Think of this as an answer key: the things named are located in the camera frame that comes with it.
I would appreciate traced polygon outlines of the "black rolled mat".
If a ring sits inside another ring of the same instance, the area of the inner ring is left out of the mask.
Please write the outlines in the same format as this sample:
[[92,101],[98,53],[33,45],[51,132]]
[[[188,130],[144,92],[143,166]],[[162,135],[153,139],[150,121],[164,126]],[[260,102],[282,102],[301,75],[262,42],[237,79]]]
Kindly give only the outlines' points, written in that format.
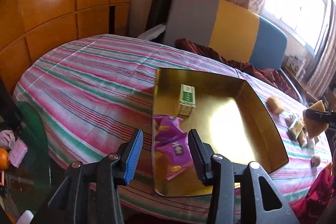
[[159,24],[165,24],[168,18],[172,0],[152,0],[145,30]]

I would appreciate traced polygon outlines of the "yellow snack packet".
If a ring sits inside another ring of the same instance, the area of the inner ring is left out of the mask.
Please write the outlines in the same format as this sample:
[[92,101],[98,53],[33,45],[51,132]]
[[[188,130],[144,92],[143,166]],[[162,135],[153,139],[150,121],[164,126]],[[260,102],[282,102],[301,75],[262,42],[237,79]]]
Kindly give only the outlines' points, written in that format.
[[304,123],[300,117],[294,117],[292,121],[289,122],[288,131],[294,140],[297,140],[300,133],[304,128]]
[[297,137],[297,141],[298,141],[299,146],[301,148],[307,146],[307,136],[306,136],[306,133],[304,133],[303,130],[301,130],[301,132],[299,133],[299,135]]

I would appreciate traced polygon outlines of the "striped bed sheet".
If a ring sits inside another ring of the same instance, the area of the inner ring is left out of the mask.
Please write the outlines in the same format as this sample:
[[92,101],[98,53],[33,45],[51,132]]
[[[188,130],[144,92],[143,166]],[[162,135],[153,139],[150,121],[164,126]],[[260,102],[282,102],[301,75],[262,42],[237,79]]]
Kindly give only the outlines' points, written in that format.
[[121,202],[159,218],[205,223],[209,196],[167,198],[157,195],[151,166],[151,115],[157,68],[192,69],[247,80],[260,100],[270,96],[285,109],[303,105],[278,89],[237,69],[183,50],[117,35],[65,43],[27,69],[14,99],[30,104],[45,126],[49,152],[63,168],[94,162],[143,131],[143,149],[131,184],[119,190]]

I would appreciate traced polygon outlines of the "white knit sock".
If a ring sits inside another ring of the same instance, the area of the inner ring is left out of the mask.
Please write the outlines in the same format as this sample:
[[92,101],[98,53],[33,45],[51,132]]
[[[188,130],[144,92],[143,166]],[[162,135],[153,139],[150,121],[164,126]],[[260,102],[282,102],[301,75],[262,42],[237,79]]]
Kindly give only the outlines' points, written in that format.
[[318,167],[321,164],[321,158],[318,155],[313,155],[310,163],[312,167]]

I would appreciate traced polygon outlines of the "red garment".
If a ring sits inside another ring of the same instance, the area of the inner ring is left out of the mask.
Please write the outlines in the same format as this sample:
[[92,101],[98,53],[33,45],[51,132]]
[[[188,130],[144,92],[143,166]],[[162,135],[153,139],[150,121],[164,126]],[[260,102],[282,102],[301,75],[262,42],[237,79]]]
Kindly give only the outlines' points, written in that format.
[[335,176],[331,164],[328,164],[319,173],[306,197],[290,207],[299,223],[316,223],[332,197],[335,197]]

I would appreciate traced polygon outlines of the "white box on sill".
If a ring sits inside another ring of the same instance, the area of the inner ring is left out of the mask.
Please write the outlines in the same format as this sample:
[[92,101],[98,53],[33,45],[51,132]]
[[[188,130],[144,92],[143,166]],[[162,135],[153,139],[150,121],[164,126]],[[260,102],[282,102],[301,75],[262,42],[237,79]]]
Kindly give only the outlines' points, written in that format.
[[287,68],[298,77],[305,66],[306,58],[302,55],[289,56],[286,62]]

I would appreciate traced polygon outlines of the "yellow sponge block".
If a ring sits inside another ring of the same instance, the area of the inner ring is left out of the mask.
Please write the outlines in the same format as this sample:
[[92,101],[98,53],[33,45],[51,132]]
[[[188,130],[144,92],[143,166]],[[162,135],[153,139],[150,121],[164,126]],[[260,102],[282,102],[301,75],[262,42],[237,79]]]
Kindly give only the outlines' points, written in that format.
[[285,111],[284,107],[277,97],[269,97],[266,100],[266,105],[273,114],[279,115]]

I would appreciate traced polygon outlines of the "grey yellow blue chair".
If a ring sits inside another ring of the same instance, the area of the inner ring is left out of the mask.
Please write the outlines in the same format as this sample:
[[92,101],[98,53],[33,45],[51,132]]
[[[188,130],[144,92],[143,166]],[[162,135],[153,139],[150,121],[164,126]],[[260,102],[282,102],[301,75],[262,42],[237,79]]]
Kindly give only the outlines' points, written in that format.
[[139,39],[174,46],[178,39],[217,51],[227,60],[248,62],[257,69],[274,69],[294,88],[281,69],[288,39],[270,21],[225,0],[172,0],[167,22],[150,28]]

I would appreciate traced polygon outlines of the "wooden side shelf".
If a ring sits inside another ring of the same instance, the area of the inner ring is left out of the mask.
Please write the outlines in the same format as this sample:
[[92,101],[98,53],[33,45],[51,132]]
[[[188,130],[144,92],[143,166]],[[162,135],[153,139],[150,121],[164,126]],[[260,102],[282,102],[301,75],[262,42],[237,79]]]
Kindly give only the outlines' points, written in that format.
[[318,99],[309,93],[306,85],[302,82],[302,80],[299,80],[288,67],[282,66],[280,73],[282,73],[282,76],[294,90],[301,104],[305,106],[311,106],[318,101]]

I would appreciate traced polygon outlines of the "purple snack packet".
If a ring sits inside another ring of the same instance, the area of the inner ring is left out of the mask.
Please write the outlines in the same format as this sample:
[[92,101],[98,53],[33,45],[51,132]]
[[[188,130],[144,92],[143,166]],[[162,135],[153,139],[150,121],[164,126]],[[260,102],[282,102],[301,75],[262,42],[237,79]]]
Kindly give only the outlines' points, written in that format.
[[162,153],[167,161],[166,179],[172,180],[193,165],[187,137],[159,142],[155,150]]
[[183,122],[182,118],[169,115],[155,115],[154,120],[157,124],[155,141],[158,143],[175,141],[186,135],[180,128],[180,124]]

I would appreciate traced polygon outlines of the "orange fruit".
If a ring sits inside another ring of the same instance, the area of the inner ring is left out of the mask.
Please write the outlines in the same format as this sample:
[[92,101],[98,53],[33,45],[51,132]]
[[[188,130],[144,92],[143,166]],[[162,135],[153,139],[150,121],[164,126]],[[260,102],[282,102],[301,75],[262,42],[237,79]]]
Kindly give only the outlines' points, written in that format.
[[7,170],[10,166],[9,153],[4,149],[0,149],[0,170]]

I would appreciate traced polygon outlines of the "wooden wardrobe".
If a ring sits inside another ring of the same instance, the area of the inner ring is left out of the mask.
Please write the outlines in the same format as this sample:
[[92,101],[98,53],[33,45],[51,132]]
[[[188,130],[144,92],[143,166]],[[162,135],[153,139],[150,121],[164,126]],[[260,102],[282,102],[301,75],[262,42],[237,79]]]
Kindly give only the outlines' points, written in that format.
[[13,92],[34,61],[73,40],[126,36],[130,0],[1,0],[1,82]]

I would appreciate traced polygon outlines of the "green tea box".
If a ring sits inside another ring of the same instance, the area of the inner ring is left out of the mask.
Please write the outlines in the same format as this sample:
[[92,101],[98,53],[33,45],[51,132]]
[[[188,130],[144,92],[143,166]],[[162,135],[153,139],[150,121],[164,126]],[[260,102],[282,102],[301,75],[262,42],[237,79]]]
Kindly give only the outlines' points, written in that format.
[[178,115],[189,117],[195,107],[195,88],[181,84]]

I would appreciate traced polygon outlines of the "pink packet on floor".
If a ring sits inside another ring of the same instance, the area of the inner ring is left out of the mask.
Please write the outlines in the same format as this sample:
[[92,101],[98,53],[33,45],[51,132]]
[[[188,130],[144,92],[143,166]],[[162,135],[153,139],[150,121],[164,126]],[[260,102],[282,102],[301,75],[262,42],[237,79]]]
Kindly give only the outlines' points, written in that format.
[[11,165],[13,165],[15,168],[19,168],[27,152],[27,145],[24,143],[24,141],[22,141],[22,139],[18,139],[9,152],[9,162]]

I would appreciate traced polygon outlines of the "gold metal tin box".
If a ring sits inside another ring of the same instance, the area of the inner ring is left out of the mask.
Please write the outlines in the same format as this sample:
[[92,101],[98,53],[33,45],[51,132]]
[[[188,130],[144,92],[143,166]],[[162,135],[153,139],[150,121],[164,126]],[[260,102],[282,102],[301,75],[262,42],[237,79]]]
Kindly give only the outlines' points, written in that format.
[[152,137],[160,116],[178,117],[182,85],[195,88],[195,107],[181,116],[184,132],[197,130],[201,140],[228,160],[246,165],[259,162],[272,174],[289,158],[266,107],[243,79],[210,72],[158,68],[153,96]]

